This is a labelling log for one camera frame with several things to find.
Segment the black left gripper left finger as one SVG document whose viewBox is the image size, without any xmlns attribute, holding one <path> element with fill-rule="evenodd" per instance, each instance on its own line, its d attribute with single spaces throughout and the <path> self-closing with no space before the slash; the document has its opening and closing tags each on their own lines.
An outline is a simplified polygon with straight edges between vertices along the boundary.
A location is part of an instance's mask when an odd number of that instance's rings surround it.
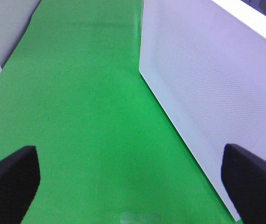
<svg viewBox="0 0 266 224">
<path fill-rule="evenodd" d="M 0 161 L 0 224 L 20 224 L 41 180 L 35 146 L 24 146 Z"/>
</svg>

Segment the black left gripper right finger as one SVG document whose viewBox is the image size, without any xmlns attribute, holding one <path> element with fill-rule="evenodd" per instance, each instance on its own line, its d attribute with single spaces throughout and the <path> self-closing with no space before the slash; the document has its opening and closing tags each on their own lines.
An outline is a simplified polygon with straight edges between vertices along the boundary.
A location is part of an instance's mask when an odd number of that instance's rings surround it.
<svg viewBox="0 0 266 224">
<path fill-rule="evenodd" d="M 237 144 L 226 144 L 221 180 L 245 224 L 266 224 L 266 161 Z"/>
</svg>

